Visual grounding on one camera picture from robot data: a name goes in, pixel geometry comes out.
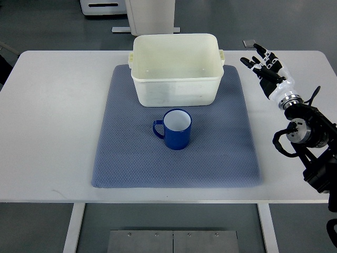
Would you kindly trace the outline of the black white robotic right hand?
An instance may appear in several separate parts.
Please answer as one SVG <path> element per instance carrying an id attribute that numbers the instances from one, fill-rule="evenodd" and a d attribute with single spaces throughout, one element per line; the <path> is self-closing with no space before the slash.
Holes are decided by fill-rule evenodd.
<path id="1" fill-rule="evenodd" d="M 258 77 L 264 95 L 271 99 L 272 94 L 276 94 L 277 88 L 289 80 L 289 77 L 282 73 L 281 70 L 285 68 L 273 52 L 257 43 L 254 43 L 253 47 L 262 58 L 263 63 L 255 56 L 252 57 L 252 60 L 242 57 L 240 61 Z"/>

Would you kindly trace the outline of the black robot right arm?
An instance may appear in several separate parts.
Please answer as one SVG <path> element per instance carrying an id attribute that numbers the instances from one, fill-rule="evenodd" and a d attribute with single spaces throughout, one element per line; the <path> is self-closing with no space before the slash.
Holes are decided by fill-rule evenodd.
<path id="1" fill-rule="evenodd" d="M 318 86 L 307 101 L 296 94 L 280 100 L 279 107 L 290 122 L 274 134 L 272 142 L 284 156 L 300 158 L 304 181 L 318 193 L 328 193 L 328 209 L 336 212 L 336 124 L 312 106 L 319 90 Z"/>

